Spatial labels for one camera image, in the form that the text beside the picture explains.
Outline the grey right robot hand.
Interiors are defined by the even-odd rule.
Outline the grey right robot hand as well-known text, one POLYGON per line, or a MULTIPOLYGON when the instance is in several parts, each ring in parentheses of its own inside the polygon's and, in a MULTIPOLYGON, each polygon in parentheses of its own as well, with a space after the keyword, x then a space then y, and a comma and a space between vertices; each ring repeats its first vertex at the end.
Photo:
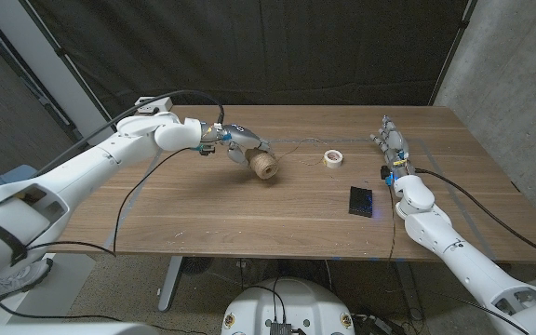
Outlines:
POLYGON ((384 161, 389 168, 400 166, 408 161, 409 144, 388 115, 382 118, 382 126, 377 134, 370 135, 370 139, 383 152, 384 161))

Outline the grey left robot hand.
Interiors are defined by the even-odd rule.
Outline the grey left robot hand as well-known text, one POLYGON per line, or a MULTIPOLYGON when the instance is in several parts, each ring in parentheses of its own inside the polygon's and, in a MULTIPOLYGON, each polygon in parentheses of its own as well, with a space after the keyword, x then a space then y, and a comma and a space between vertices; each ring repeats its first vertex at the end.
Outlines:
POLYGON ((224 125, 224 134, 221 144, 228 147, 227 156, 240 165, 248 165, 247 151, 260 150, 272 154, 272 148, 268 141, 262 139, 251 130, 237 124, 224 125))

